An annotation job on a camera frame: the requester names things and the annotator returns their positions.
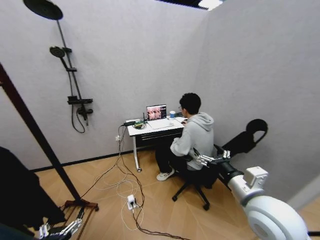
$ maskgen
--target handheld shower head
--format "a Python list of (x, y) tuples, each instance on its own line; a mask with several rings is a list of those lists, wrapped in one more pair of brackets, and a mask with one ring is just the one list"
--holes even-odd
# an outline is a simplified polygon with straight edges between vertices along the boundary
[(66, 62), (64, 60), (64, 56), (66, 55), (65, 51), (63, 49), (61, 49), (60, 47), (58, 47), (58, 46), (51, 46), (50, 47), (50, 53), (53, 56), (59, 58), (61, 60), (62, 64), (63, 64), (64, 68), (68, 71), (69, 68), (68, 68), (68, 66), (67, 66), (67, 64), (66, 64)]
[(65, 51), (58, 46), (50, 47), (50, 53), (57, 58), (63, 58), (66, 55)]

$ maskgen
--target power strip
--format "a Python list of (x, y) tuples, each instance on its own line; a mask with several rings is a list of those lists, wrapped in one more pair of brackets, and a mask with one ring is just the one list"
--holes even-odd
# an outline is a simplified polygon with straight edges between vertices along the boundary
[(138, 207), (137, 201), (136, 201), (135, 196), (133, 194), (129, 195), (127, 197), (127, 199), (128, 199), (127, 204), (128, 204), (129, 210), (132, 210), (132, 209), (135, 209)]

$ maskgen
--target hood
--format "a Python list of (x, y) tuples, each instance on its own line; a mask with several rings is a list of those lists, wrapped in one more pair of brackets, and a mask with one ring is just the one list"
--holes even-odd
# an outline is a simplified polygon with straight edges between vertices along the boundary
[(205, 112), (199, 112), (188, 119), (188, 123), (194, 122), (209, 132), (214, 125), (214, 119)]

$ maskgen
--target white sneaker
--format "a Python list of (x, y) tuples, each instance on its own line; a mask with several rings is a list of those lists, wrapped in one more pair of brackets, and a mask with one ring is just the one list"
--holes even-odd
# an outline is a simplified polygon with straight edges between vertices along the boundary
[(164, 181), (167, 180), (172, 174), (175, 173), (175, 170), (172, 168), (171, 172), (160, 172), (157, 176), (156, 179), (158, 181)]

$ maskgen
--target black pants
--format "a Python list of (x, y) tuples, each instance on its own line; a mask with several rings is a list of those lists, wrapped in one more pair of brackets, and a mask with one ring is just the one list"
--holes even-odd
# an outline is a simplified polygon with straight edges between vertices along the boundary
[(176, 156), (170, 150), (170, 146), (163, 146), (155, 151), (155, 159), (161, 173), (170, 173), (173, 167), (179, 172), (187, 170), (187, 161), (183, 156)]

